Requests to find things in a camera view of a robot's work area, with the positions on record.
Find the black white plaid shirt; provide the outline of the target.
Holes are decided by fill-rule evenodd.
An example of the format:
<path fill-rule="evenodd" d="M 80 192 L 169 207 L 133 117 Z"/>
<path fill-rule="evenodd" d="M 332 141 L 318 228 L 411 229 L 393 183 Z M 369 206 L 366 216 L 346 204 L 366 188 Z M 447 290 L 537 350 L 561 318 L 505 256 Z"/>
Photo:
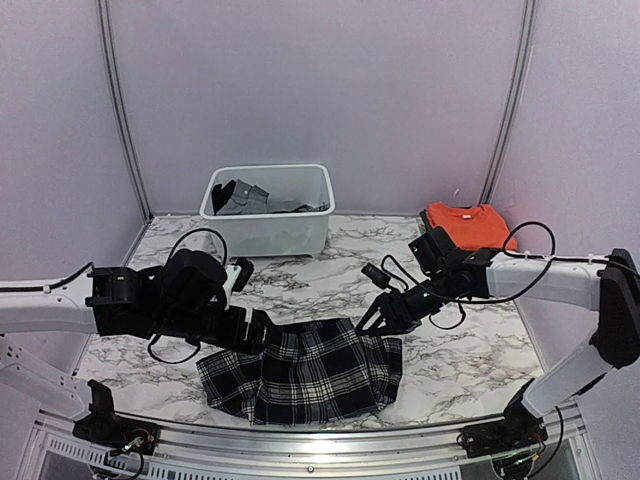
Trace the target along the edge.
<path fill-rule="evenodd" d="M 253 425 L 323 425 L 393 404 L 402 353 L 400 339 L 334 318 L 284 325 L 260 354 L 223 350 L 196 366 L 214 409 Z"/>

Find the orange t-shirt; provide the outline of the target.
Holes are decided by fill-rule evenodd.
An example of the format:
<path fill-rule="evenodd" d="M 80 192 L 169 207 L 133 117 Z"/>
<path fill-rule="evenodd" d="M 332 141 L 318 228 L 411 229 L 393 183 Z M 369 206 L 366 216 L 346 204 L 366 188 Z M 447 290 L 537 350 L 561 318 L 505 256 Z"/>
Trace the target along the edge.
<path fill-rule="evenodd" d="M 501 249 L 511 234 L 504 218 L 488 204 L 456 208 L 437 202 L 426 210 L 431 227 L 443 227 L 461 250 Z M 464 214 L 472 218 L 464 220 Z"/>

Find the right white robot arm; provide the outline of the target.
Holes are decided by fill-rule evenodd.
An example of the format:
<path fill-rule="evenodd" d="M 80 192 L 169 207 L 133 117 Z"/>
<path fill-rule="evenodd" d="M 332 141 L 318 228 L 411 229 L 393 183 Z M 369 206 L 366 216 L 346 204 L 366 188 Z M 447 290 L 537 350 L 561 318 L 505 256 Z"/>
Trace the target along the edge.
<path fill-rule="evenodd" d="M 462 421 L 499 414 L 518 388 L 546 373 L 597 326 L 583 308 L 522 298 L 444 307 L 403 339 L 396 402 L 365 417 L 368 428 Z"/>

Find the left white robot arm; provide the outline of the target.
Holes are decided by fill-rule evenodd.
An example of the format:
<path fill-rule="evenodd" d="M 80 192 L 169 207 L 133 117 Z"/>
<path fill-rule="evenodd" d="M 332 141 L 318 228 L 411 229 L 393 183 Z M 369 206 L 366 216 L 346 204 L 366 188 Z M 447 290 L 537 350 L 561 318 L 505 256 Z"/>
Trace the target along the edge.
<path fill-rule="evenodd" d="M 233 306 L 232 293 L 251 275 L 249 263 L 222 266 L 202 252 L 181 250 L 163 265 L 136 271 L 87 264 L 60 280 L 1 286 L 1 381 L 65 417 L 82 422 L 106 445 L 125 438 L 108 387 L 78 380 L 22 350 L 14 333 L 76 332 L 185 340 L 257 354 L 275 326 L 262 310 Z"/>

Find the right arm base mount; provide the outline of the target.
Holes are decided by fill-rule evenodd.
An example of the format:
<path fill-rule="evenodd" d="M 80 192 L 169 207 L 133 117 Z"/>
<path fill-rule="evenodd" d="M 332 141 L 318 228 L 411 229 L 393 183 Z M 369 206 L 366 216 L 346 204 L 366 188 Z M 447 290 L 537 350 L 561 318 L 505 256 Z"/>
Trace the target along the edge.
<path fill-rule="evenodd" d="M 461 429 L 456 443 L 465 450 L 468 458 L 540 445 L 548 439 L 542 418 L 535 417 L 523 406 L 524 390 L 522 387 L 509 401 L 501 420 L 476 423 Z"/>

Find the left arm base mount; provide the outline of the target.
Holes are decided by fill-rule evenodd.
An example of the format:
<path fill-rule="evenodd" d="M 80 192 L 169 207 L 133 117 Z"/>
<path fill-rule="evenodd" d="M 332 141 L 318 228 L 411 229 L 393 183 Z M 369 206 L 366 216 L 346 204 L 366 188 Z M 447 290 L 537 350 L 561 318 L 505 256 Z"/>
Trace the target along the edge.
<path fill-rule="evenodd" d="M 111 390 L 95 380 L 87 382 L 91 393 L 88 413 L 74 422 L 74 437 L 110 447 L 120 453 L 136 450 L 154 453 L 159 425 L 116 414 Z"/>

